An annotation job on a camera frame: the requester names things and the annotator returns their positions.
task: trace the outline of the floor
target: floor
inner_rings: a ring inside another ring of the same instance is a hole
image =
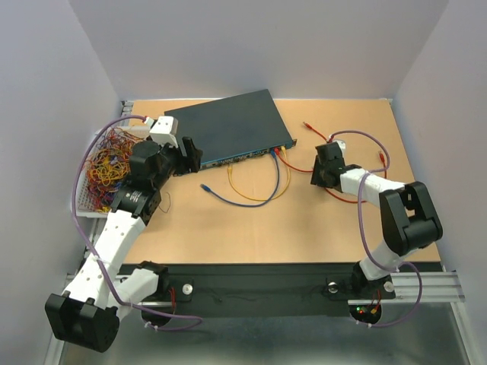
[[[410,306],[384,306],[382,322]],[[207,319],[188,332],[155,333],[133,312],[104,354],[69,345],[66,365],[468,364],[449,304],[422,304],[406,323],[375,329],[348,318]]]

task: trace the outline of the blue ethernet cable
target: blue ethernet cable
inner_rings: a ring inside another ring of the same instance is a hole
[[[203,190],[205,190],[206,192],[209,192],[210,194],[213,194],[216,198],[222,200],[223,202],[231,204],[231,205],[235,205],[237,207],[242,207],[242,208],[262,207],[263,205],[266,205],[267,203],[269,203],[272,200],[272,198],[274,198],[274,195],[277,193],[277,191],[279,189],[279,180],[280,180],[279,164],[278,164],[277,157],[275,155],[274,150],[271,151],[271,155],[272,155],[272,158],[274,159],[274,162],[275,162],[275,168],[277,169],[277,183],[275,184],[275,189],[272,192],[271,196],[269,196],[269,198],[262,203],[259,203],[259,204],[241,204],[241,203],[232,202],[232,201],[222,197],[221,195],[217,194],[216,192],[211,190],[209,186],[207,186],[205,184],[201,184],[201,187]]]

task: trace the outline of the colorful wires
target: colorful wires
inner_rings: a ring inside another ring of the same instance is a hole
[[[211,190],[210,187],[207,186],[207,185],[205,185],[205,184],[201,184],[201,188],[203,190],[205,190],[206,192],[209,192],[210,194],[212,194],[214,197],[222,200],[223,202],[228,203],[228,204],[231,204],[231,205],[235,205],[237,207],[242,207],[242,208],[258,208],[258,207],[262,207],[263,205],[266,205],[267,203],[269,203],[272,200],[272,198],[274,197],[274,195],[277,193],[277,191],[279,189],[279,180],[280,180],[279,164],[278,164],[277,157],[275,156],[275,152],[274,151],[271,151],[271,156],[274,159],[275,168],[277,169],[277,183],[275,184],[275,189],[272,192],[271,196],[269,196],[262,203],[255,204],[255,205],[236,203],[236,202],[232,202],[232,201],[230,201],[230,200],[228,200],[226,198],[223,198],[221,195],[219,195],[216,192],[214,192],[213,190]]]
[[[85,163],[88,196],[95,211],[107,213],[122,179],[129,173],[132,147],[141,141],[120,128],[109,130]]]
[[[284,154],[284,157],[287,159],[287,155],[286,155],[286,148],[284,146],[281,147],[281,151],[282,153]],[[276,154],[279,152],[279,149],[278,148],[275,148],[274,149],[274,152],[276,152]],[[227,168],[227,172],[228,172],[228,182],[230,183],[230,186],[231,188],[238,194],[240,195],[241,197],[243,198],[246,198],[246,199],[249,199],[249,200],[252,200],[254,202],[264,202],[266,201],[267,199],[258,199],[258,198],[253,198],[251,196],[248,196],[244,193],[242,193],[239,189],[237,189],[237,187],[235,186],[234,184],[234,181],[231,177],[231,173],[233,171],[233,167],[232,165],[228,165],[228,168]],[[271,200],[275,200],[277,199],[279,196],[281,196],[282,194],[285,193],[285,191],[288,189],[289,187],[289,183],[291,182],[291,171],[289,170],[289,167],[287,168],[287,179],[286,179],[286,185],[284,186],[284,189],[281,190],[278,194],[276,194]]]

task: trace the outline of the screw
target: screw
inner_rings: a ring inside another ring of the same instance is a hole
[[[338,293],[338,284],[336,282],[334,282],[334,281],[331,281],[330,283],[328,283],[328,291],[331,294]]]
[[[190,295],[193,292],[193,286],[191,284],[184,284],[183,285],[183,294]]]
[[[394,291],[394,284],[391,283],[390,281],[386,281],[384,283],[384,290],[387,292],[387,293],[392,293]]]

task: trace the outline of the cable connector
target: cable connector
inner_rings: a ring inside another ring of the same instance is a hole
[[[212,192],[212,190],[210,189],[209,186],[205,185],[205,184],[201,184],[201,189],[205,190],[206,192]]]

